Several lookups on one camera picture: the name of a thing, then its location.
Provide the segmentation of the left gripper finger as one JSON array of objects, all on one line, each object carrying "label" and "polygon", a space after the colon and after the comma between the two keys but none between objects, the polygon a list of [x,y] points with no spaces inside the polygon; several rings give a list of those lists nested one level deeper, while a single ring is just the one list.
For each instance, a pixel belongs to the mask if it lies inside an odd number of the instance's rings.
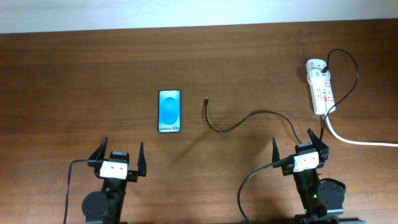
[{"label": "left gripper finger", "polygon": [[137,167],[138,167],[138,176],[145,177],[147,174],[147,164],[144,155],[144,143],[141,142],[140,149],[139,149],[139,157],[137,160]]},{"label": "left gripper finger", "polygon": [[108,138],[104,138],[99,147],[92,153],[88,158],[88,166],[93,168],[99,168],[104,161],[104,156],[108,144]]}]

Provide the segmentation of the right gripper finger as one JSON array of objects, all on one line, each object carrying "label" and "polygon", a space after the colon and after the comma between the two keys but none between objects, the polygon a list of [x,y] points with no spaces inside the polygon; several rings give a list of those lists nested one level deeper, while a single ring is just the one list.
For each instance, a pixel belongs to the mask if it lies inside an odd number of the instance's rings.
[{"label": "right gripper finger", "polygon": [[272,167],[280,167],[280,154],[275,138],[272,138]]},{"label": "right gripper finger", "polygon": [[311,129],[308,129],[307,133],[315,149],[326,149],[326,144],[318,138]]}]

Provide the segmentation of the blue screen Galaxy smartphone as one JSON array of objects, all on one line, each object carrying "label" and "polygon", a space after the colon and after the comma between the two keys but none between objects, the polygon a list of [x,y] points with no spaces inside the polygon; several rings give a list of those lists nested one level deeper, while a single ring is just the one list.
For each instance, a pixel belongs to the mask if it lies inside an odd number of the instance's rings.
[{"label": "blue screen Galaxy smartphone", "polygon": [[159,133],[179,133],[181,130],[180,90],[159,91]]}]

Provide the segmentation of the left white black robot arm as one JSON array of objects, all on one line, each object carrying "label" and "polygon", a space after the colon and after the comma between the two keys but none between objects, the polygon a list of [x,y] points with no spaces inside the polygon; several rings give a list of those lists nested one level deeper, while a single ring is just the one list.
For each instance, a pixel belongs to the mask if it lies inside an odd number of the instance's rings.
[{"label": "left white black robot arm", "polygon": [[88,166],[94,168],[94,175],[103,180],[102,188],[88,194],[81,205],[86,223],[119,223],[126,187],[147,174],[144,144],[140,144],[137,170],[129,169],[129,153],[113,151],[108,158],[105,152],[108,139],[105,138],[89,157]]}]

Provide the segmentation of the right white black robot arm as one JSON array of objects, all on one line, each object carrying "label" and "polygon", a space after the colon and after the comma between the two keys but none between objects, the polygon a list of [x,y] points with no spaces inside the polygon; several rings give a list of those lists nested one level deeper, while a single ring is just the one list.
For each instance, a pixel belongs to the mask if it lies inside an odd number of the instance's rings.
[{"label": "right white black robot arm", "polygon": [[305,213],[294,217],[295,223],[338,223],[343,213],[346,186],[331,179],[319,178],[317,169],[325,165],[329,147],[308,130],[310,141],[295,146],[295,154],[281,159],[276,140],[272,140],[272,166],[284,176],[292,175]]}]

